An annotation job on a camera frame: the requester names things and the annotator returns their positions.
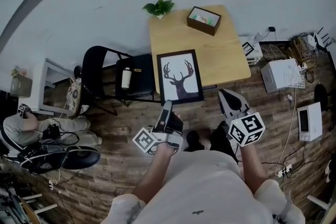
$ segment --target brown box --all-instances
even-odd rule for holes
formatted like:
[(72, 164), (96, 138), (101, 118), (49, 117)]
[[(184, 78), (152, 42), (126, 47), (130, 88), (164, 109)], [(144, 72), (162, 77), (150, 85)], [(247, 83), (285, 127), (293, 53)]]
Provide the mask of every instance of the brown box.
[[(195, 20), (193, 17), (197, 15), (205, 17), (211, 20), (211, 22), (207, 24), (207, 23), (203, 23), (198, 20)], [(219, 24), (221, 23), (220, 21), (221, 17), (222, 16), (220, 14), (213, 13), (206, 9), (194, 6), (193, 9), (188, 14), (187, 25), (189, 27), (195, 28), (199, 31), (202, 31), (204, 33), (214, 36), (219, 27)]]

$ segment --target black folding chair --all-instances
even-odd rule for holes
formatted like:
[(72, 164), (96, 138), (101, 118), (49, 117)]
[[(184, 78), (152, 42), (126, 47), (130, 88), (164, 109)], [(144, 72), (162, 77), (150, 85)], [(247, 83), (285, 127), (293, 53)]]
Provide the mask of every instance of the black folding chair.
[[(108, 51), (114, 52), (118, 55), (119, 60), (115, 66), (116, 68), (116, 80), (111, 82), (102, 81), (102, 67), (106, 53)], [(121, 89), (122, 72), (125, 67), (129, 67), (132, 72), (130, 88), (125, 91)], [(153, 71), (152, 56), (150, 54), (140, 56), (130, 56), (122, 52), (112, 50), (102, 46), (94, 46), (87, 50), (83, 60), (82, 72), (82, 97), (81, 104), (90, 104), (99, 107), (100, 109), (118, 115), (115, 111), (106, 110), (96, 104), (94, 101), (96, 97), (101, 99), (117, 99), (123, 104), (126, 101), (142, 101), (142, 102), (154, 102), (160, 103), (160, 101), (154, 100), (155, 80)], [(115, 95), (107, 95), (104, 91), (104, 85), (115, 84)], [(139, 99), (146, 95), (151, 95), (152, 99)]]

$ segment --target shirt sleeve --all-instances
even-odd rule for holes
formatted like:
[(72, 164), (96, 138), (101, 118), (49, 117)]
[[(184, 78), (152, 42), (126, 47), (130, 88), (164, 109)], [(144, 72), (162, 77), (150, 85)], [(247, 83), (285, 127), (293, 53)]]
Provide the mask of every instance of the shirt sleeve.
[(130, 224), (146, 203), (133, 194), (124, 194), (113, 199), (111, 209), (101, 224)]
[[(267, 207), (273, 215), (279, 215), (286, 207), (287, 198), (281, 191), (278, 182), (266, 180), (254, 194), (254, 198)], [(287, 224), (305, 224), (301, 210), (292, 205), (283, 219)]]
[(23, 122), (20, 114), (5, 118), (3, 123), (5, 133), (12, 139), (15, 139), (23, 132)]

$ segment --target framed deer picture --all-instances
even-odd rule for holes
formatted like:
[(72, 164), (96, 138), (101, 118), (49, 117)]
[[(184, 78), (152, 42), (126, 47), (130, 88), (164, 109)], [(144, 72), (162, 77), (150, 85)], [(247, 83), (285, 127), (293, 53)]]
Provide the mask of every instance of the framed deer picture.
[(161, 103), (202, 101), (203, 90), (195, 50), (157, 55)]

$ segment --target deer head silhouette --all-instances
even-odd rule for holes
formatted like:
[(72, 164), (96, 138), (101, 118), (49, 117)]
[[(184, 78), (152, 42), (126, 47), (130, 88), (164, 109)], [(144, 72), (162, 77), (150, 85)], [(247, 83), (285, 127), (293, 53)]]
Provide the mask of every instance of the deer head silhouette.
[(177, 93), (178, 99), (186, 99), (186, 98), (192, 98), (192, 97), (198, 96), (198, 92), (186, 92), (186, 90), (184, 89), (185, 79), (190, 78), (194, 74), (194, 69), (193, 69), (191, 63), (189, 63), (187, 60), (184, 60), (184, 63), (187, 66), (188, 75), (183, 76), (182, 72), (180, 72), (181, 73), (181, 80), (177, 80), (175, 78), (175, 75), (172, 78), (169, 77), (169, 72), (170, 72), (170, 69), (168, 68), (169, 63), (167, 63), (163, 67), (164, 78), (172, 80), (172, 81), (170, 81), (170, 84), (174, 85), (176, 87), (176, 93)]

